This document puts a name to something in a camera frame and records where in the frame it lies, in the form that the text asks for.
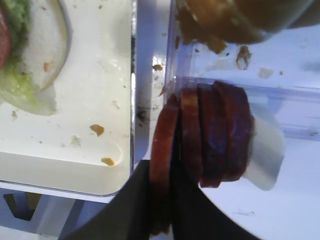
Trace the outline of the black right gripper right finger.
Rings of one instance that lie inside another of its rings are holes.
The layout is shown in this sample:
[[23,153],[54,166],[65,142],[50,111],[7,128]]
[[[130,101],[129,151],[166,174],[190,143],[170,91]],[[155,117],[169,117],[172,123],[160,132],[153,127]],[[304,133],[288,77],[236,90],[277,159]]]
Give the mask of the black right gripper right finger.
[[257,240],[226,216],[199,189],[181,160],[178,114],[170,166],[170,214],[175,240]]

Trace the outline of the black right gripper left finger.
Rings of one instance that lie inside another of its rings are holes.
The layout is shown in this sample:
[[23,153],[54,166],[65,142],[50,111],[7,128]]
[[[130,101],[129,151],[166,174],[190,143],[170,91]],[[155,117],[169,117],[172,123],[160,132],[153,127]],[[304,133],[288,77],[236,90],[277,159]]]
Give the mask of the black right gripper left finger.
[[150,160],[141,160],[123,188],[65,240],[148,240],[160,230],[152,209]]

